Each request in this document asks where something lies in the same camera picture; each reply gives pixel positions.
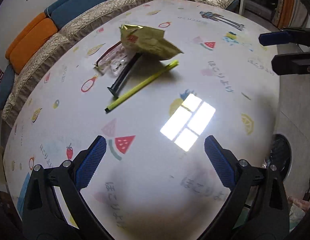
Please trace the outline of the yellow green pen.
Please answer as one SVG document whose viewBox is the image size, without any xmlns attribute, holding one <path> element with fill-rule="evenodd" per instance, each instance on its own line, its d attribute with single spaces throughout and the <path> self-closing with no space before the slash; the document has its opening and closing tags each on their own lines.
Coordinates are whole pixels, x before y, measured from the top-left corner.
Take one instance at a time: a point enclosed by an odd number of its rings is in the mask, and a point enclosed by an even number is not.
<svg viewBox="0 0 310 240">
<path fill-rule="evenodd" d="M 155 74 L 151 75 L 150 77 L 148 77 L 147 79 L 145 79 L 144 81 L 142 81 L 141 83 L 139 83 L 138 85 L 136 85 L 135 87 L 133 87 L 131 90 L 127 91 L 126 93 L 124 93 L 122 96 L 120 96 L 118 99 L 116 99 L 114 102 L 112 102 L 110 105 L 108 105 L 105 108 L 105 112 L 109 113 L 112 110 L 114 110 L 116 107 L 118 107 L 120 104 L 122 104 L 123 102 L 125 102 L 127 99 L 129 99 L 131 96 L 133 96 L 134 94 L 136 94 L 138 91 L 142 90 L 144 87 L 146 87 L 147 85 L 149 85 L 150 83 L 152 83 L 154 80 L 156 80 L 159 76 L 161 76 L 162 74 L 169 72 L 171 69 L 175 68 L 177 65 L 179 64 L 178 60 L 172 61 L 170 64 L 168 64 L 167 66 L 165 66 L 164 68 L 162 68 L 161 70 L 159 70 L 158 72 L 156 72 Z"/>
</svg>

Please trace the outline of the black razor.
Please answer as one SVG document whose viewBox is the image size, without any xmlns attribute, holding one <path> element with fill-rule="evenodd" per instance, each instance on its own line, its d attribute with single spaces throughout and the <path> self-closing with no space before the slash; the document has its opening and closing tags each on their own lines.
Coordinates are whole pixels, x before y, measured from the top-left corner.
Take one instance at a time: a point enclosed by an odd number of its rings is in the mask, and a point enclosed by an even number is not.
<svg viewBox="0 0 310 240">
<path fill-rule="evenodd" d="M 136 64 L 136 62 L 138 61 L 138 59 L 141 56 L 142 56 L 141 53 L 136 53 L 132 57 L 132 59 L 128 62 L 126 67 L 124 67 L 123 71 L 120 73 L 120 75 L 115 80 L 115 82 L 111 85 L 111 87 L 107 87 L 107 89 L 111 92 L 111 94 L 114 98 L 118 98 L 118 90 L 119 90 L 120 86 L 122 85 L 126 76 L 129 74 L 130 70 L 133 68 L 133 66 Z"/>
</svg>

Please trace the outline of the red clear candy wrapper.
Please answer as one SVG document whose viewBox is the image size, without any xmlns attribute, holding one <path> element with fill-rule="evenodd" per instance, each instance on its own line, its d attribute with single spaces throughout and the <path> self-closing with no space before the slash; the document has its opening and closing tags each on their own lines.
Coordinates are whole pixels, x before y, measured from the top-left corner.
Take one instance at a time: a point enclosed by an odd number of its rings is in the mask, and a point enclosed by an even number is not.
<svg viewBox="0 0 310 240">
<path fill-rule="evenodd" d="M 119 76 L 134 55 L 135 52 L 124 48 L 120 41 L 96 61 L 94 68 L 102 75 L 109 71 L 113 76 Z"/>
</svg>

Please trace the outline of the gold snack bag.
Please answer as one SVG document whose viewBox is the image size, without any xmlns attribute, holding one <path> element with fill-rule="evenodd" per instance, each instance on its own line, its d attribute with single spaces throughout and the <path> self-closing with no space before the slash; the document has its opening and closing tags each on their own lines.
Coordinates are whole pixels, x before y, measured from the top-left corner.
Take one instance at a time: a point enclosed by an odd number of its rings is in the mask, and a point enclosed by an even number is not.
<svg viewBox="0 0 310 240">
<path fill-rule="evenodd" d="M 159 61 L 170 60 L 183 52 L 164 38 L 164 31 L 143 25 L 122 24 L 121 44 L 135 53 L 149 55 Z"/>
</svg>

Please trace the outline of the round trash bin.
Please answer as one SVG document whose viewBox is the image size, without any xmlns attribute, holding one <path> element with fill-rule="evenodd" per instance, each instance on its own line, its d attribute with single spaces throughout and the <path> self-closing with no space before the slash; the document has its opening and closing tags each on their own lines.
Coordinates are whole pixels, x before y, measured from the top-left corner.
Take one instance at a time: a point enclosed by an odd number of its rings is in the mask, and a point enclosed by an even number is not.
<svg viewBox="0 0 310 240">
<path fill-rule="evenodd" d="M 292 160 L 290 143 L 282 134 L 273 135 L 270 154 L 264 159 L 263 168 L 275 165 L 282 181 L 286 178 Z"/>
</svg>

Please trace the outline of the quilted beige sofa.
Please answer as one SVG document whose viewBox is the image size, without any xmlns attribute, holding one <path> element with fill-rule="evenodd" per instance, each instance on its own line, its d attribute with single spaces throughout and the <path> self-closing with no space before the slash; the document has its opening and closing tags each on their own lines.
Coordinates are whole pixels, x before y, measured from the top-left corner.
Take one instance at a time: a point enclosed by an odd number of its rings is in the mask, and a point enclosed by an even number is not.
<svg viewBox="0 0 310 240">
<path fill-rule="evenodd" d="M 2 110 L 3 121 L 12 127 L 41 78 L 77 42 L 116 16 L 153 0 L 107 0 L 80 14 L 67 23 L 30 58 L 20 74 L 15 73 L 11 93 Z M 186 0 L 235 10 L 239 0 Z"/>
</svg>

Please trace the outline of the blue end cushion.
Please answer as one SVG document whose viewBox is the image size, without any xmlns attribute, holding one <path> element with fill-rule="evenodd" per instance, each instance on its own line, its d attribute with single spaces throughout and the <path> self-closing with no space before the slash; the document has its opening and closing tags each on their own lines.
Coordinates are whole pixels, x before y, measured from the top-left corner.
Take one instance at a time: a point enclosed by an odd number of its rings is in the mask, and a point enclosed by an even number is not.
<svg viewBox="0 0 310 240">
<path fill-rule="evenodd" d="M 0 110 L 3 110 L 9 94 L 12 91 L 14 84 L 15 71 L 11 64 L 9 64 L 3 74 L 0 83 Z"/>
</svg>

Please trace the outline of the orange cushion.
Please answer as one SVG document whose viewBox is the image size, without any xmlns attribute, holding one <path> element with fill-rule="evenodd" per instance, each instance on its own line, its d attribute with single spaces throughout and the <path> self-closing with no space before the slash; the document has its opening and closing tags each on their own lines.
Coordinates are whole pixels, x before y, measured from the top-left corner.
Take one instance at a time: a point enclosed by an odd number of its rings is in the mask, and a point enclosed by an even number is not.
<svg viewBox="0 0 310 240">
<path fill-rule="evenodd" d="M 20 74 L 30 58 L 58 31 L 44 12 L 38 14 L 6 50 L 5 58 L 16 74 Z"/>
</svg>

